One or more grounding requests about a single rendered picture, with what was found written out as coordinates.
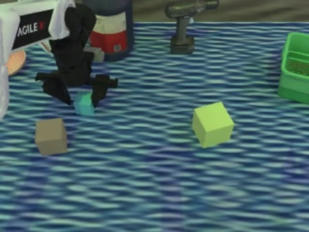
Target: green basket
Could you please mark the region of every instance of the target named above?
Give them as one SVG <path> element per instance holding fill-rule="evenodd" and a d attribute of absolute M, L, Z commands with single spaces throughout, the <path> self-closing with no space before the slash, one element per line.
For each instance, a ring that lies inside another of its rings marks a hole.
<path fill-rule="evenodd" d="M 278 94 L 309 103 L 309 34 L 292 32 L 283 47 Z"/>

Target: green cube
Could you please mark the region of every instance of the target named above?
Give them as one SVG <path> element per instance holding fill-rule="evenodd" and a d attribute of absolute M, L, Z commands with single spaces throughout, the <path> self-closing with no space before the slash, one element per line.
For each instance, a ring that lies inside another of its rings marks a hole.
<path fill-rule="evenodd" d="M 211 147 L 230 139 L 234 122 L 222 102 L 194 110 L 192 129 L 202 148 Z"/>

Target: blue textured table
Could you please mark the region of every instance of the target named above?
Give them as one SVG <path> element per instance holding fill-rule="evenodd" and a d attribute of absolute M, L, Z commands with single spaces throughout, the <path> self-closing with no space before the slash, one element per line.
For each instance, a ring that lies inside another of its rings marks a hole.
<path fill-rule="evenodd" d="M 174 30 L 138 24 L 130 57 L 94 64 L 120 79 L 94 117 L 45 95 L 55 63 L 27 50 L 0 122 L 1 232 L 309 231 L 309 106 L 277 96 L 287 33 L 309 24 L 196 23 L 191 56 L 169 54 Z M 193 109 L 217 101 L 235 131 L 201 149 Z M 43 157 L 35 122 L 54 117 L 69 152 Z"/>

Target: orange round object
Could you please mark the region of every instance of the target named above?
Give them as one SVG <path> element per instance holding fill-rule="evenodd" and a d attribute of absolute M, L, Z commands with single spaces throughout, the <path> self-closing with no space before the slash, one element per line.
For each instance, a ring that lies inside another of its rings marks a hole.
<path fill-rule="evenodd" d="M 24 66 L 26 62 L 26 53 L 24 50 L 11 53 L 9 61 L 6 66 L 8 67 L 8 74 L 12 76 L 16 74 Z"/>

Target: power drill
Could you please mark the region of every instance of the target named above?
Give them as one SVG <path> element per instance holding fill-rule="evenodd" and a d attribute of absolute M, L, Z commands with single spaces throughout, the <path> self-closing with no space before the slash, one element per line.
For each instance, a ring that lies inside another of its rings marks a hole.
<path fill-rule="evenodd" d="M 169 3 L 165 8 L 168 18 L 176 18 L 176 35 L 170 40 L 172 54 L 191 54 L 194 51 L 194 37 L 186 34 L 190 18 L 204 11 L 217 9 L 219 0 L 179 0 Z"/>

